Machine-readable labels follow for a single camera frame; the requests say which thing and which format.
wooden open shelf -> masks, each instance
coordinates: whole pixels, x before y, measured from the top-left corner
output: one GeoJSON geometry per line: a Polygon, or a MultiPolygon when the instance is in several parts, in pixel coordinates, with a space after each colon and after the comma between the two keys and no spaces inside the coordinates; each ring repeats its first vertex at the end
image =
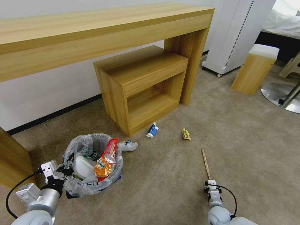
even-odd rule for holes
{"type": "Polygon", "coordinates": [[[129,136],[175,109],[188,59],[150,46],[94,62],[106,112],[129,136]]]}
{"type": "Polygon", "coordinates": [[[135,133],[176,108],[178,100],[152,86],[127,98],[127,105],[130,129],[135,133]]]}

black cable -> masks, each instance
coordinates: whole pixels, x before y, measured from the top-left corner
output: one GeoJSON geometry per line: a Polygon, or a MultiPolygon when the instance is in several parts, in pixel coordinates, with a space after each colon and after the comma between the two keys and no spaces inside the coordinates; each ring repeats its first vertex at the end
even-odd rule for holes
{"type": "Polygon", "coordinates": [[[8,195],[6,196],[6,210],[8,211],[9,214],[12,215],[12,217],[14,217],[15,219],[17,219],[18,217],[9,209],[9,205],[8,205],[8,199],[9,199],[9,196],[10,194],[21,184],[23,183],[24,181],[28,180],[29,178],[33,177],[34,175],[36,174],[39,174],[39,173],[42,173],[42,169],[39,168],[36,172],[34,172],[33,174],[29,175],[28,177],[26,177],[25,179],[21,180],[13,189],[10,190],[10,192],[8,193],[8,195]]]}
{"type": "Polygon", "coordinates": [[[232,194],[232,196],[233,196],[233,198],[234,198],[234,202],[235,202],[235,210],[234,210],[234,214],[233,214],[234,217],[235,217],[235,215],[236,215],[236,213],[237,213],[238,204],[237,204],[237,199],[235,198],[234,194],[233,194],[228,188],[226,188],[226,187],[224,187],[224,186],[216,185],[216,184],[208,184],[208,185],[210,185],[210,186],[216,186],[216,187],[220,187],[220,188],[224,188],[224,189],[226,189],[227,191],[229,191],[230,194],[232,194]]]}

white air purifier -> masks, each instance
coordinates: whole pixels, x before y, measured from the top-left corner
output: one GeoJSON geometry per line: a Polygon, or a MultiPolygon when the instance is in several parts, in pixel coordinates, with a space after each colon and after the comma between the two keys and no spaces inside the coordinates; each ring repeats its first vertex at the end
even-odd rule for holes
{"type": "Polygon", "coordinates": [[[275,0],[225,0],[202,66],[218,77],[241,66],[274,3],[275,0]]]}

trash bin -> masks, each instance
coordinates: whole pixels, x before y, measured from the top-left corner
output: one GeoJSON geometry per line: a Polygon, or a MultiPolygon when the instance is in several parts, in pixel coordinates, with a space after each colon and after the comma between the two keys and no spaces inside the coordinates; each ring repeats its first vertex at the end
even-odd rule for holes
{"type": "MultiPolygon", "coordinates": [[[[103,133],[94,133],[89,135],[80,135],[74,138],[66,149],[63,164],[59,167],[73,168],[74,155],[80,152],[85,146],[93,145],[94,150],[100,156],[106,149],[109,140],[112,139],[109,135],[103,133]]],[[[76,178],[74,175],[68,175],[65,179],[64,188],[65,190],[74,197],[82,197],[84,195],[94,195],[100,191],[106,189],[108,186],[116,182],[121,178],[121,171],[123,166],[122,152],[119,147],[117,147],[116,154],[116,165],[113,172],[106,177],[103,181],[85,183],[80,179],[76,178]]]]}

chrome stand base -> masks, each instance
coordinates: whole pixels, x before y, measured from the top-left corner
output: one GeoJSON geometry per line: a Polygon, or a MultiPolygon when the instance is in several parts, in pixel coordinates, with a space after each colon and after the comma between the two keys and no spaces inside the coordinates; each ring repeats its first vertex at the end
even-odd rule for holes
{"type": "Polygon", "coordinates": [[[280,108],[286,109],[288,111],[300,114],[300,96],[296,96],[293,100],[289,102],[286,106],[280,105],[278,103],[279,99],[285,99],[287,95],[292,91],[294,87],[286,84],[266,84],[262,87],[261,92],[263,96],[268,99],[273,104],[279,106],[280,108]]]}

